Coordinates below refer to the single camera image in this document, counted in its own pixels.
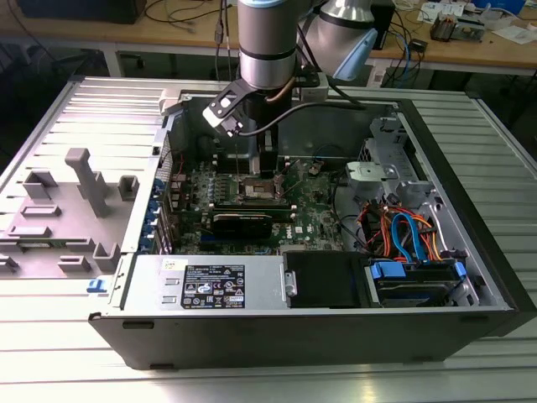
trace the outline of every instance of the electronic component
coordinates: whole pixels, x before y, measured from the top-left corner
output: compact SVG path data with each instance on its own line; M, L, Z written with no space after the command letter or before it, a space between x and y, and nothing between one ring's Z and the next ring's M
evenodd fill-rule
M246 178L240 186L244 200L276 198L276 190L273 181L263 181L255 178Z
M473 17L458 17L452 39L479 42L485 34L485 24Z
M374 16L375 21L373 27L377 30L378 36L375 40L373 49L382 50L386 37L388 36L389 25L392 22L392 18L395 12L395 4L392 0L372 0L371 1L371 14Z
M288 252L285 274L292 274L297 292L290 297L292 308L367 308L367 280L362 263L353 252Z
M456 27L456 16L438 13L433 26L430 28L430 38L441 42L448 42Z
M424 40L412 39L409 42L409 49L418 53L425 53L425 51L427 50L427 45L427 42L425 42Z
M374 290L381 306L443 306L467 276L454 260L426 264L377 261L371 265Z
M212 232L216 238L269 238L272 218L254 214L218 214L212 218Z

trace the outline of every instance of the power supply label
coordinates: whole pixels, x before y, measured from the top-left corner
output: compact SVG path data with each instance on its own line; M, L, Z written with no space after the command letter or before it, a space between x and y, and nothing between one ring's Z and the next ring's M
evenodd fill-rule
M186 266L181 305L185 309L244 308L243 265Z

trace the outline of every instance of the red wire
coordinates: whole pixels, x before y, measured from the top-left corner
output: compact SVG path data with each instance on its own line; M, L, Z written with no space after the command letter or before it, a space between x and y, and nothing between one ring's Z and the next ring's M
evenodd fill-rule
M402 207L390 207L390 208L393 208L394 210L397 210L398 212L406 212L407 214L410 214L411 216L417 215L415 212L411 212L410 210L407 210L406 208L402 208Z
M380 230L383 234L384 256L388 257L388 252L387 252L388 240L386 238L386 228L384 227L384 216L380 216Z
M368 242L366 243L366 245L369 245L372 241L375 240L375 238L382 232L382 230L378 230L377 233L375 233L369 240Z
M185 157L183 157L183 154L181 154L181 165L179 165L179 172L175 176L175 179L177 179L177 177L183 173L183 165L185 165Z
M384 218L384 232L386 233L386 239L388 244L388 250L386 251L386 254L384 256L388 257L389 254L392 252L392 240L389 237L389 226L386 223L386 217Z

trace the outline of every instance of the blue drive bracket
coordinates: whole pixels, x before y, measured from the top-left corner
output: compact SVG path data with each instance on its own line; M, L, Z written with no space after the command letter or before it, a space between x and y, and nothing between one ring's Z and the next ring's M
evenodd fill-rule
M373 279L381 277L406 277L404 266L400 262L376 262L371 266Z

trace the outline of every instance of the motherboard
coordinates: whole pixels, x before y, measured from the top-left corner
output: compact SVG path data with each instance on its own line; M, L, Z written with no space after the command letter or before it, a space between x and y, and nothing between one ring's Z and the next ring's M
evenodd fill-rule
M176 176L172 200L176 254L276 255L342 250L331 210L334 171L312 160L287 161L273 178L221 173L201 162Z

